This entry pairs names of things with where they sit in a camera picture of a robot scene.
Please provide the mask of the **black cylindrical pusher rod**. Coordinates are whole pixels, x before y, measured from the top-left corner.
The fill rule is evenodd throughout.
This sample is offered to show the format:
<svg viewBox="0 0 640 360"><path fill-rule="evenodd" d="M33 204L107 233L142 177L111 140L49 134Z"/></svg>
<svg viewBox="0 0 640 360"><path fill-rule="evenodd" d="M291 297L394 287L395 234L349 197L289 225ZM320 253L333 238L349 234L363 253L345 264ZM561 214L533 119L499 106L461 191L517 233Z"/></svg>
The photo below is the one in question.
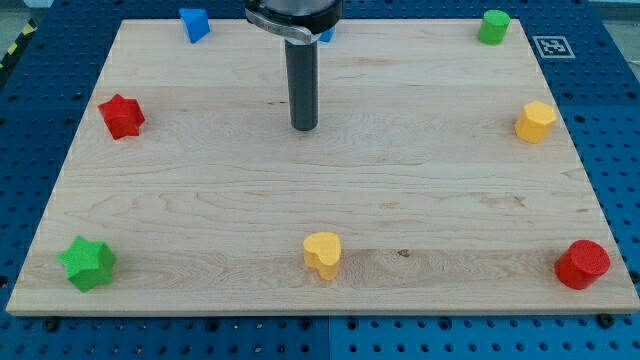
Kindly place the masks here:
<svg viewBox="0 0 640 360"><path fill-rule="evenodd" d="M318 124L317 44L296 45L285 41L286 74L291 126L311 131Z"/></svg>

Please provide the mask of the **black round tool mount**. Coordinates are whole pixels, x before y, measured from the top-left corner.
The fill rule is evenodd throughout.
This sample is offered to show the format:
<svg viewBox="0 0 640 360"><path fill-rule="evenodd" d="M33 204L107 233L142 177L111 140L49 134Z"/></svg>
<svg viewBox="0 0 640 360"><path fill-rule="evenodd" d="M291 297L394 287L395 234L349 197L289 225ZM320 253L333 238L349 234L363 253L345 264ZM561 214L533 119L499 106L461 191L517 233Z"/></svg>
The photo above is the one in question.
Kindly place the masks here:
<svg viewBox="0 0 640 360"><path fill-rule="evenodd" d="M310 45L343 14L342 0L245 0L247 21L296 45Z"/></svg>

